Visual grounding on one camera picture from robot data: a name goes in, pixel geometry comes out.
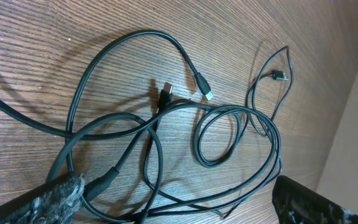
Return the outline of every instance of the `tangled cables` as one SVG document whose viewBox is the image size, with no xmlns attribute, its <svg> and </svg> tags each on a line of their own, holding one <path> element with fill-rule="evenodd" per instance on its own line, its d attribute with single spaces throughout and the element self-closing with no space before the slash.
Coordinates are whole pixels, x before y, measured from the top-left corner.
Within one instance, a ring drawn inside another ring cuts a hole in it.
<svg viewBox="0 0 358 224">
<path fill-rule="evenodd" d="M 283 47 L 276 53 L 274 53 L 264 64 L 261 71 L 259 72 L 258 77 L 256 78 L 253 85 L 250 87 L 249 91 L 247 92 L 246 96 L 246 105 L 240 106 L 240 105 L 224 105 L 224 106 L 210 106 L 205 105 L 202 103 L 196 103 L 191 100 L 175 100 L 171 102 L 172 94 L 170 91 L 162 90 L 160 94 L 160 100 L 158 102 L 158 113 L 153 115 L 150 119 L 147 121 L 143 120 L 142 118 L 131 114 L 131 113 L 111 113 L 104 115 L 100 118 L 97 118 L 93 120 L 92 122 L 88 123 L 84 127 L 82 127 L 79 131 L 76 133 L 73 133 L 73 121 L 75 117 L 75 112 L 78 107 L 78 103 L 81 98 L 81 94 L 85 88 L 86 82 L 89 79 L 93 69 L 96 67 L 98 62 L 115 46 L 119 45 L 120 43 L 124 42 L 125 40 L 131 39 L 133 37 L 139 36 L 139 35 L 157 35 L 160 37 L 163 37 L 164 39 L 169 40 L 182 54 L 183 58 L 189 65 L 190 69 L 194 73 L 195 80 L 197 82 L 197 85 L 201 92 L 207 97 L 207 99 L 210 100 L 212 98 L 212 92 L 211 88 L 208 85 L 208 82 L 205 80 L 202 75 L 197 72 L 196 68 L 194 67 L 193 63 L 191 62 L 189 56 L 183 49 L 183 47 L 177 42 L 172 36 L 161 32 L 157 30 L 140 30 L 135 31 L 129 34 L 126 34 L 114 41 L 112 41 L 110 44 L 105 46 L 104 49 L 102 49 L 97 56 L 95 56 L 94 59 L 92 59 L 91 63 L 86 68 L 80 83 L 78 84 L 78 87 L 75 91 L 73 101 L 70 105 L 70 110 L 67 116 L 66 121 L 66 129 L 61 130 L 57 128 L 53 128 L 51 126 L 47 126 L 45 124 L 42 124 L 40 122 L 34 121 L 31 118 L 28 118 L 21 114 L 20 112 L 16 111 L 15 109 L 11 108 L 9 105 L 5 104 L 0 100 L 0 110 L 8 114 L 9 116 L 13 117 L 14 119 L 27 124 L 35 129 L 41 130 L 43 132 L 61 136 L 65 138 L 65 145 L 63 146 L 62 150 L 58 153 L 58 156 L 56 157 L 55 161 L 53 162 L 50 171 L 47 176 L 47 182 L 53 180 L 56 178 L 58 174 L 58 170 L 63 164 L 64 160 L 67 161 L 67 166 L 69 171 L 75 171 L 74 165 L 73 165 L 73 158 L 71 154 L 71 150 L 73 146 L 80 140 L 104 140 L 104 139 L 115 139 L 115 138 L 121 138 L 124 136 L 129 135 L 135 135 L 132 139 L 132 141 L 129 143 L 127 149 L 124 151 L 123 155 L 117 162 L 117 164 L 114 167 L 111 167 L 102 177 L 99 177 L 95 179 L 94 181 L 88 183 L 85 187 L 85 192 L 83 196 L 81 197 L 83 201 L 83 205 L 86 209 L 88 209 L 91 213 L 98 216 L 99 218 L 102 218 L 103 220 L 113 222 L 113 223 L 124 223 L 124 222 L 136 222 L 136 223 L 143 223 L 144 220 L 147 217 L 156 217 L 161 215 L 186 215 L 186 214 L 193 214 L 193 213 L 201 213 L 201 212 L 214 212 L 221 216 L 221 218 L 226 218 L 230 215 L 230 213 L 236 209 L 240 203 L 242 203 L 244 200 L 246 200 L 248 197 L 250 197 L 253 193 L 255 193 L 257 190 L 268 184 L 270 181 L 272 181 L 274 178 L 276 178 L 281 170 L 282 170 L 282 162 L 280 158 L 281 153 L 281 138 L 280 133 L 278 132 L 278 129 L 276 125 L 273 123 L 273 119 L 275 115 L 277 114 L 277 111 L 279 107 L 281 106 L 283 100 L 288 95 L 288 92 L 290 91 L 290 88 L 293 84 L 293 70 L 290 60 L 290 53 L 288 46 Z M 258 83 L 262 78 L 265 77 L 272 77 L 275 80 L 281 80 L 284 79 L 283 73 L 280 71 L 275 71 L 276 73 L 270 73 L 268 75 L 264 74 L 265 69 L 267 68 L 267 65 L 279 54 L 283 52 L 287 53 L 287 60 L 288 60 L 288 67 L 290 71 L 290 85 L 288 87 L 288 90 L 283 95 L 282 99 L 279 101 L 278 105 L 276 106 L 273 115 L 271 118 L 266 116 L 265 114 L 261 113 L 260 111 L 256 110 L 255 108 L 255 94 L 257 91 Z M 223 191 L 218 194 L 210 195 L 207 197 L 201 197 L 193 200 L 180 200 L 179 198 L 176 198 L 172 195 L 169 195 L 165 192 L 162 192 L 160 190 L 160 186 L 162 183 L 162 173 L 163 173 L 163 151 L 161 147 L 160 140 L 157 136 L 157 128 L 160 120 L 163 116 L 166 114 L 169 114 L 176 110 L 186 109 L 186 108 L 198 108 L 207 111 L 207 113 L 201 118 L 201 120 L 198 122 L 198 124 L 195 127 L 194 133 L 193 133 L 193 152 L 196 156 L 196 160 L 204 167 L 206 168 L 213 168 L 216 167 L 223 162 L 227 161 L 234 150 L 236 149 L 237 145 L 241 141 L 249 123 L 252 125 L 252 127 L 255 128 L 255 130 L 261 135 L 268 137 L 269 141 L 271 142 L 271 150 L 268 155 L 268 158 L 264 162 L 264 164 L 259 168 L 259 170 L 254 173 L 251 177 L 249 177 L 247 180 L 245 180 L 243 183 L 239 184 L 238 186 L 231 188 L 229 190 Z M 242 124 L 240 115 L 244 114 L 246 116 L 245 124 Z M 225 115 L 231 115 L 235 118 L 236 124 L 237 124 L 237 132 L 236 136 L 234 138 L 233 144 L 230 146 L 227 153 L 222 155 L 220 158 L 215 160 L 207 160 L 202 152 L 201 152 L 201 141 L 204 136 L 204 133 L 206 130 L 219 118 Z M 257 118 L 257 122 L 261 125 L 262 129 L 259 129 L 256 125 L 256 121 L 252 118 L 251 115 L 254 115 Z M 210 117 L 213 116 L 213 118 L 208 121 L 205 125 L 204 122 Z M 91 130 L 94 128 L 112 120 L 132 120 L 137 122 L 139 125 L 135 128 L 132 128 L 127 131 L 120 131 L 116 133 L 108 133 L 108 134 L 88 134 Z M 146 149 L 146 154 L 144 158 L 144 167 L 143 167 L 143 174 L 144 174 L 144 181 L 145 183 L 150 187 L 152 190 L 152 195 L 150 196 L 149 201 L 147 202 L 144 209 L 140 212 L 134 213 L 130 215 L 129 217 L 113 217 L 110 215 L 107 215 L 103 212 L 100 212 L 98 209 L 94 208 L 90 204 L 90 200 L 94 199 L 97 195 L 99 195 L 102 191 L 104 191 L 106 188 L 109 187 L 110 183 L 114 180 L 114 178 L 119 174 L 120 169 L 124 165 L 125 161 L 131 154 L 133 148 L 135 148 L 136 144 L 139 142 L 140 137 L 145 133 L 148 132 L 150 134 L 150 143 L 148 148 Z M 155 144 L 158 152 L 158 174 L 157 174 L 157 181 L 155 184 L 151 183 L 148 175 L 147 175 L 147 167 L 148 167 L 148 161 L 150 156 L 150 150 L 151 150 L 151 144 Z M 266 171 L 268 166 L 272 164 L 272 167 L 270 170 Z M 201 205 L 197 205 L 201 202 L 206 202 L 209 200 L 214 200 L 220 197 L 227 196 L 229 194 L 232 194 L 234 192 L 239 191 L 240 189 L 244 188 L 245 186 L 249 185 L 251 182 L 253 182 L 256 178 L 258 178 L 262 173 L 267 172 L 266 177 L 257 184 L 252 190 L 248 191 L 244 195 L 240 196 L 239 198 L 235 200 L 231 200 L 230 202 L 213 206 L 213 207 L 204 207 Z M 168 198 L 174 203 L 164 205 L 161 207 L 151 208 L 153 201 L 155 200 L 156 196 L 161 195 L 165 198 Z M 223 215 L 219 209 L 229 207 L 233 205 L 233 207 L 228 211 L 225 215 Z M 167 211 L 173 208 L 187 206 L 190 207 L 189 210 L 181 210 L 181 211 Z"/>
</svg>

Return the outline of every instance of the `cable plug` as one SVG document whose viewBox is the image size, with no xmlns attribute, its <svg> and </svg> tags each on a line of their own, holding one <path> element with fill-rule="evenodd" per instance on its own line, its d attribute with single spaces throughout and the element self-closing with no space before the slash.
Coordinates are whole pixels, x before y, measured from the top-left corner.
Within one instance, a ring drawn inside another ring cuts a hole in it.
<svg viewBox="0 0 358 224">
<path fill-rule="evenodd" d="M 87 201 L 92 201 L 110 186 L 111 182 L 118 176 L 118 174 L 119 171 L 115 167 L 111 167 L 103 176 L 92 180 L 92 182 L 85 186 L 83 194 L 84 198 Z"/>
<path fill-rule="evenodd" d="M 200 72 L 194 75 L 194 78 L 202 94 L 204 94 L 207 100 L 211 100 L 214 95 L 212 94 L 211 87 L 209 86 L 206 79 L 202 76 Z"/>
<path fill-rule="evenodd" d="M 165 110 L 165 107 L 171 103 L 172 101 L 172 90 L 173 90 L 173 85 L 169 84 L 169 83 L 165 83 L 164 84 L 164 89 L 161 90 L 160 92 L 160 97 L 158 98 L 158 110 L 159 111 L 163 111 Z"/>
<path fill-rule="evenodd" d="M 278 70 L 272 70 L 272 73 L 270 74 L 274 80 L 288 80 L 288 77 L 285 75 L 283 71 Z"/>
</svg>

